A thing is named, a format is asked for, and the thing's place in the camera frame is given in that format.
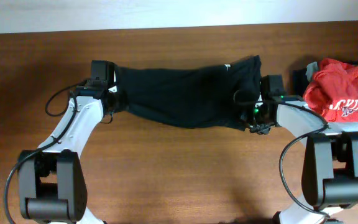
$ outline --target wooden table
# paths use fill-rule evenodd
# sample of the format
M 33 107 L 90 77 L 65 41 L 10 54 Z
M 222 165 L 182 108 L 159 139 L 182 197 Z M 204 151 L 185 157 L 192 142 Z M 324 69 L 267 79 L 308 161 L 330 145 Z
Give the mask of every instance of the wooden table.
M 92 59 L 132 68 L 197 68 L 259 54 L 263 75 L 290 71 L 324 57 L 358 60 L 358 22 L 179 29 L 98 30 L 0 35 L 0 223 L 2 188 L 24 149 L 34 149 L 59 118 L 44 113 L 54 92 L 90 75 Z M 64 107 L 65 96 L 52 105 Z M 293 136 L 229 128 L 180 129 L 122 112 L 98 125 L 81 157 L 88 206 L 109 223 L 217 223 L 270 218 L 291 200 L 278 157 Z M 304 149 L 285 159 L 298 194 Z M 19 223 L 17 179 L 9 195 Z M 358 223 L 358 205 L 338 214 Z

